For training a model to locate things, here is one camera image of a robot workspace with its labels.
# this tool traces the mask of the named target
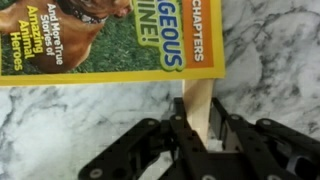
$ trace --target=gray marble veining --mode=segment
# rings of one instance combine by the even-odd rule
[[[216,96],[251,122],[269,117],[320,140],[320,1],[223,0],[222,8],[227,77]],[[0,180],[75,180],[180,96],[179,81],[0,88]]]

